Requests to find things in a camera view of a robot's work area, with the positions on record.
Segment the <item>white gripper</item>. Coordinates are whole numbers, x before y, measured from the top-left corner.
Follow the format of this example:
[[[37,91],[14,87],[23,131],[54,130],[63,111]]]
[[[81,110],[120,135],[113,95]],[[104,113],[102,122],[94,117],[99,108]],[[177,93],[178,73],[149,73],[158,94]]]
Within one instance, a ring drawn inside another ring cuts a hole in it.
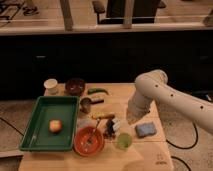
[[[126,112],[127,123],[132,125],[142,119],[149,113],[148,109],[141,109],[138,107],[128,107]]]

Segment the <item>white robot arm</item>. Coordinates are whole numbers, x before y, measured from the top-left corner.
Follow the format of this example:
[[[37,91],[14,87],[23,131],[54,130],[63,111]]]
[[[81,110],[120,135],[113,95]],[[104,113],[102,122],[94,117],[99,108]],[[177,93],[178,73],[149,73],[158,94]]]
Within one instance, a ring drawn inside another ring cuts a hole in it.
[[[135,91],[128,101],[131,116],[142,118],[153,100],[163,102],[213,135],[213,103],[178,91],[168,85],[167,74],[160,69],[136,77]]]

